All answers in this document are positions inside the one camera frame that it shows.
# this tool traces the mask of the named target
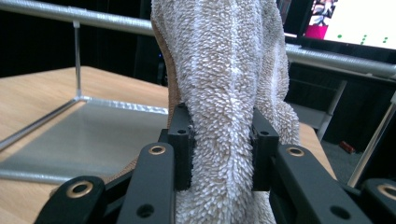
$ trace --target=wooden table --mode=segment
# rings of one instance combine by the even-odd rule
[[[76,95],[75,68],[18,77],[0,78],[0,138],[20,130]],[[167,107],[167,88],[91,67],[81,68],[82,94],[101,99]],[[67,117],[74,105],[17,143],[0,152],[0,161],[21,149],[48,128]],[[332,167],[312,128],[301,124],[303,147],[313,152],[335,178]],[[55,185],[0,179],[0,223],[33,223]]]

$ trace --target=metal bar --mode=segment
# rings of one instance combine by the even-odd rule
[[[67,108],[69,108],[70,106],[74,105],[75,103],[77,103],[79,101],[79,99],[76,97],[72,100],[70,100],[69,102],[67,102],[64,105],[61,105],[60,107],[56,108],[55,110],[51,111],[50,113],[48,113],[47,115],[45,115],[44,117],[42,117],[41,119],[36,120],[35,122],[29,124],[28,126],[24,127],[23,129],[17,131],[16,133],[12,134],[11,136],[9,136],[8,138],[6,138],[5,140],[0,142],[0,151],[2,151],[3,149],[5,149],[6,147],[10,146],[11,144],[13,144],[14,142],[20,140],[21,138],[23,138],[26,134],[28,134],[29,132],[33,131],[34,129],[40,127],[41,125],[43,125],[45,122],[49,121],[50,119],[53,119],[55,116],[61,114],[62,112],[64,112]]]
[[[375,152],[377,145],[382,140],[385,130],[389,126],[390,120],[395,114],[396,114],[396,92],[393,94],[387,113],[385,114],[384,118],[382,118],[381,123],[376,128],[372,139],[367,145],[367,148],[364,150],[364,153],[361,156],[358,165],[356,166],[352,176],[349,178],[349,181],[347,182],[347,184],[350,187],[355,188],[358,182],[360,181],[361,175],[364,171],[364,168],[367,165],[367,162],[370,160],[373,153]]]
[[[75,53],[76,53],[76,80],[77,80],[77,97],[81,97],[81,62],[79,59],[79,21],[73,21],[75,28]]]
[[[0,9],[57,21],[79,21],[84,25],[139,35],[154,35],[150,21],[90,11],[79,7],[63,7],[28,0],[0,0]]]
[[[62,7],[28,0],[0,0],[0,9],[58,21],[79,21],[81,24],[90,26],[154,36],[150,21],[78,7]],[[396,78],[395,64],[380,63],[325,51],[301,49],[299,46],[289,44],[286,45],[286,53],[293,63],[342,71],[351,75]]]
[[[292,63],[345,72],[350,75],[396,78],[395,64],[380,63],[326,51],[302,49],[300,46],[289,44],[286,45],[286,52]]]

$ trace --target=bolt hole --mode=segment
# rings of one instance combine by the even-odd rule
[[[69,198],[80,198],[90,193],[92,189],[93,183],[87,180],[81,180],[73,184],[72,186],[69,186],[66,191],[66,195]]]
[[[142,218],[151,217],[153,213],[154,207],[151,204],[143,204],[136,211],[136,214]]]
[[[87,189],[87,185],[78,185],[75,188],[73,188],[74,193],[81,193],[82,191]]]
[[[330,211],[332,211],[332,213],[335,214],[337,217],[340,217],[342,219],[350,219],[350,214],[342,207],[332,206],[330,208]]]
[[[288,147],[287,151],[291,156],[302,157],[304,152],[297,147]]]
[[[152,155],[160,155],[163,154],[165,152],[166,148],[162,147],[162,146],[156,146],[156,147],[151,147],[148,150],[148,153],[152,154]]]

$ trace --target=display screen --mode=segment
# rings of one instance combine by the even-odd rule
[[[395,0],[314,0],[304,36],[396,49]]]

